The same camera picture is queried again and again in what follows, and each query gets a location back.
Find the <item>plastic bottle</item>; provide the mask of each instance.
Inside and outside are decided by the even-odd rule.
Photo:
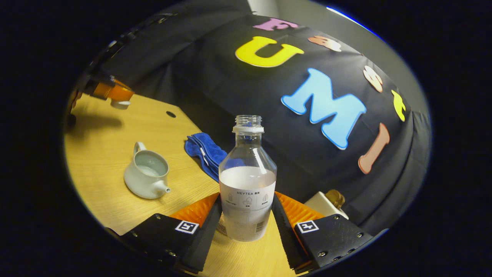
[[[265,234],[275,193],[277,166],[261,147],[261,116],[238,115],[236,146],[219,165],[227,235],[252,242]]]

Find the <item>blue letter m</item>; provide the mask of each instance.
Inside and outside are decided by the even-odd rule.
[[[348,136],[354,128],[359,116],[366,112],[366,106],[353,94],[347,94],[333,99],[332,81],[324,73],[316,69],[307,69],[309,77],[293,95],[281,98],[282,104],[296,114],[304,114],[306,102],[312,96],[311,115],[312,124],[334,115],[330,123],[321,126],[321,132],[336,147],[345,150],[348,146]]]

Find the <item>milky liquid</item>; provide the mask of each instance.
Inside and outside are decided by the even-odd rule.
[[[226,169],[219,176],[227,235],[251,242],[263,237],[275,193],[276,175],[258,167]]]
[[[153,168],[147,166],[141,166],[141,165],[138,165],[138,168],[147,175],[155,176],[155,177],[160,176],[159,173]]]

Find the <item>bottle neck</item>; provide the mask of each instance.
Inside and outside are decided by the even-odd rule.
[[[261,147],[261,134],[236,133],[236,147]]]

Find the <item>barcode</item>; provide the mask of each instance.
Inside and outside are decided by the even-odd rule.
[[[261,232],[261,230],[263,230],[263,222],[264,221],[262,221],[256,225],[256,233]]]

